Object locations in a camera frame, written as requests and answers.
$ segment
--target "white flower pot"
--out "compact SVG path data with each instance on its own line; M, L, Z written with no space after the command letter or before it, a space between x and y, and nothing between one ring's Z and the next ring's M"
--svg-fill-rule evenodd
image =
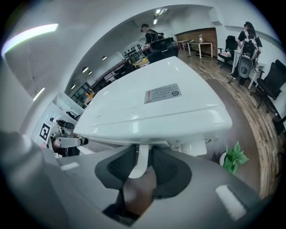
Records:
M220 156L220 158L219 158L219 164L220 164L221 166L223 166L223 164L224 164L224 158L225 158L226 155L227 155L227 153L225 152L225 153L223 153L223 154Z

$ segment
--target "green plant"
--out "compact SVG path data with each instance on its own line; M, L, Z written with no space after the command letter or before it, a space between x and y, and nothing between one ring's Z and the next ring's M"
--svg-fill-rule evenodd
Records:
M236 143L234 149L230 150L227 147L226 156L224 159L223 168L227 171L235 174L238 168L238 164L244 164L249 159L243 154L244 152L240 150L239 142Z

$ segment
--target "cable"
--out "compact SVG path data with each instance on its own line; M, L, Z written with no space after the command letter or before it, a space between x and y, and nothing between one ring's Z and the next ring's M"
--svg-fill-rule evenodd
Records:
M255 71L256 73L259 73L258 59L259 59L259 55L256 57L256 62L255 62L255 65L254 65L254 71Z
M193 65L193 64L187 64L187 65L192 65L192 66L194 66L195 68L192 68L193 70L196 70L197 69L197 66L196 65ZM198 74L202 74L202 73L209 73L209 72L206 72L206 71L203 71L203 72L198 72ZM210 75L211 75L211 77L213 77L213 79L216 79L216 80L218 80L218 81L225 81L225 79L227 78L227 76L228 75L230 75L231 73L229 73L229 74L227 74L225 77L224 77L224 79L223 80L220 80L220 79L218 79L218 78L215 78L211 73L209 73Z
M193 64L187 64L187 65L193 65ZM192 68L193 70L197 69L197 66L196 66L196 65L193 65L193 66L196 67L196 68Z
M223 80L220 80L220 79L218 79L218 78L215 78L211 73L209 73L210 75L211 75L211 77L213 77L214 79L216 79L216 80L218 80L218 81L225 81L225 79L227 78L227 76L228 75L230 75L231 73L229 73L229 74L227 74L225 77L224 77L224 79Z

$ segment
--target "label sticker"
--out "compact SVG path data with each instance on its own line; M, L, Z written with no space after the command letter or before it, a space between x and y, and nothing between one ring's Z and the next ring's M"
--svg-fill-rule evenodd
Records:
M73 162L71 164L62 165L61 166L61 170L62 171L71 170L71 169L76 168L78 166L79 166L79 164L77 164L76 162Z
M144 104L182 96L178 84L170 84L147 91Z

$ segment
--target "office chair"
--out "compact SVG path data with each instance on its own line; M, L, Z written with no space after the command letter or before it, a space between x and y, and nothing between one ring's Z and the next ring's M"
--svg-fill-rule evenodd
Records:
M179 48L175 42L172 42L172 38L166 38L151 43L151 54L148 55L150 63L171 57L178 56Z
M261 79L261 75L264 71L260 70L260 72L260 76L257 79L259 86L254 93L260 97L257 108L260 107L262 100L269 101L268 96L276 100L278 95L282 92L280 88L286 82L286 66L279 60L276 60L275 63L272 62L270 71L265 79Z
M218 48L220 50L219 57L224 60L222 66L220 66L220 68L222 68L223 66L227 66L227 64L232 65L232 63L230 61L234 59L234 50L236 50L236 48L238 46L238 44L236 42L236 38L234 36L228 36L227 39L225 40L225 42L226 42L225 52L227 52L227 50L229 50L231 56L230 57L223 56L221 54L222 48Z

